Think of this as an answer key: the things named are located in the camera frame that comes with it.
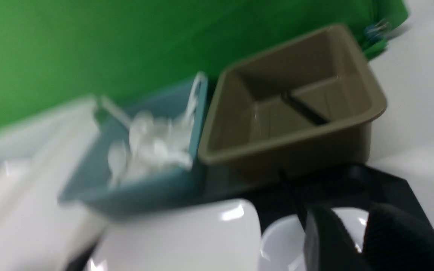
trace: plastic spoon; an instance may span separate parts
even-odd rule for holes
[[[111,177],[108,181],[109,187],[119,185],[122,174],[125,173],[128,165],[128,151],[124,141],[113,142],[108,150],[108,165]]]
[[[117,106],[112,100],[110,100],[106,96],[101,97],[101,106],[105,110],[110,113],[114,118],[116,118],[119,122],[121,122],[125,128],[130,130],[131,127],[131,118],[119,107]]]

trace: white bowl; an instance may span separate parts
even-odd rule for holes
[[[256,271],[259,250],[254,206],[233,199],[115,225],[86,271]]]
[[[360,251],[368,212],[357,208],[333,208]],[[306,271],[305,233],[296,215],[274,221],[262,235],[259,271]]]

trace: white countertop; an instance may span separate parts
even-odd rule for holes
[[[434,226],[434,1],[411,0],[404,33],[370,65],[388,98],[369,164],[408,180]],[[0,225],[0,271],[60,271],[106,222],[57,194],[98,134],[89,117]]]
[[[388,99],[368,164],[408,180],[434,227],[434,1],[408,2],[408,30],[370,62]]]

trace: plastic bin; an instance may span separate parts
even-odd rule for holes
[[[192,83],[193,78],[168,87],[124,110],[129,116],[140,110],[149,110],[154,117],[174,118],[184,112]],[[121,139],[128,143],[128,130],[111,118],[103,125],[100,137],[60,193],[58,201],[78,200],[109,218],[122,220],[136,213],[178,206],[188,197],[199,194],[205,180],[205,167],[197,158],[197,150],[206,113],[207,86],[205,78],[197,92],[199,100],[189,147],[194,158],[191,171],[175,167],[139,182],[109,189],[107,154],[110,144]]]
[[[289,91],[330,122],[315,125],[284,103]],[[386,99],[353,36],[330,26],[260,53],[219,77],[200,159],[245,179],[298,176],[369,157],[371,121]]]

